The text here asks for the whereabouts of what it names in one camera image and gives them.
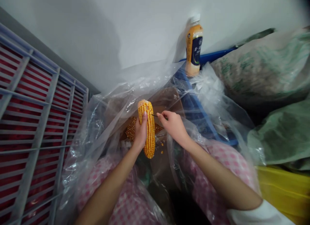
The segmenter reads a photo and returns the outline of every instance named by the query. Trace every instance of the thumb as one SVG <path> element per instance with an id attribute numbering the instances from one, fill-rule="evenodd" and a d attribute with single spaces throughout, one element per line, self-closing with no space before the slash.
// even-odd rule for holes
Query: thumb
<path id="1" fill-rule="evenodd" d="M 161 113 L 157 113 L 156 115 L 159 121 L 163 124 L 163 126 L 165 126 L 167 124 L 167 120 L 165 119 L 165 117 Z"/>
<path id="2" fill-rule="evenodd" d="M 142 124 L 141 125 L 146 126 L 147 122 L 148 122 L 148 115 L 147 115 L 146 111 L 144 111 L 143 116 L 142 116 Z"/>

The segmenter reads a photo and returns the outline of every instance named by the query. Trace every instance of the metal wire rack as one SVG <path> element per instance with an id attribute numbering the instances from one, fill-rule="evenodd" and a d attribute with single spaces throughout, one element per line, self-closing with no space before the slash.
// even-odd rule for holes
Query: metal wire rack
<path id="1" fill-rule="evenodd" d="M 54 224 L 88 88 L 0 23 L 0 224 Z"/>

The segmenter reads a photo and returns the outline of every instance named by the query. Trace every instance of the yellow plastic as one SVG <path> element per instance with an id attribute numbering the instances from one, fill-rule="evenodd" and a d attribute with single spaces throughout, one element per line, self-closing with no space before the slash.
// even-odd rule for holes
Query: yellow plastic
<path id="1" fill-rule="evenodd" d="M 257 167 L 262 196 L 295 224 L 310 224 L 310 177 Z"/>

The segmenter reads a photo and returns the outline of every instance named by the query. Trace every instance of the bottle cap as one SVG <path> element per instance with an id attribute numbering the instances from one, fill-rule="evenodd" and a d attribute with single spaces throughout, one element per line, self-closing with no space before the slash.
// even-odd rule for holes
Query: bottle cap
<path id="1" fill-rule="evenodd" d="M 200 21 L 200 14 L 196 14 L 193 17 L 191 17 L 191 23 Z"/>

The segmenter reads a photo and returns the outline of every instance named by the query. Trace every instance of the plastic bottle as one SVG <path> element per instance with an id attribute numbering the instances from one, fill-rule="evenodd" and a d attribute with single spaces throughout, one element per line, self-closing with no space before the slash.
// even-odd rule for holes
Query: plastic bottle
<path id="1" fill-rule="evenodd" d="M 200 49 L 202 44 L 203 28 L 200 23 L 200 14 L 196 14 L 190 20 L 191 28 L 186 36 L 186 66 L 185 71 L 188 77 L 199 74 Z"/>

